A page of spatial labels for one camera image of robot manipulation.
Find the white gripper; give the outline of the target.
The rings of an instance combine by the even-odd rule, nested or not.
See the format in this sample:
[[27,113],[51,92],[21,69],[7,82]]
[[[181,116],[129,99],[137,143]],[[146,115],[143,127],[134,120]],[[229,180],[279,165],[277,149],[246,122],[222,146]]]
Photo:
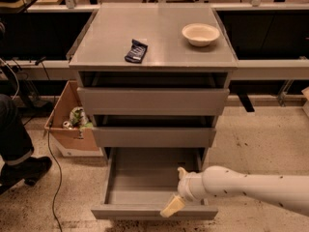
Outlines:
[[185,207],[185,201],[200,201],[205,197],[205,187],[202,181],[202,174],[190,172],[179,167],[178,193],[173,194],[165,207],[160,211],[160,215],[169,218]]

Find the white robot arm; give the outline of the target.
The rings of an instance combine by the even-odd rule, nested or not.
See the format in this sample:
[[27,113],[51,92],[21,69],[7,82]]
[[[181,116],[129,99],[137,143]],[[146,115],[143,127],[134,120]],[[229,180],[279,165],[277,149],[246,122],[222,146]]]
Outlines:
[[296,175],[242,174],[222,166],[203,172],[187,172],[179,167],[177,194],[160,211],[168,218],[189,202],[212,196],[247,196],[267,204],[309,216],[309,177]]

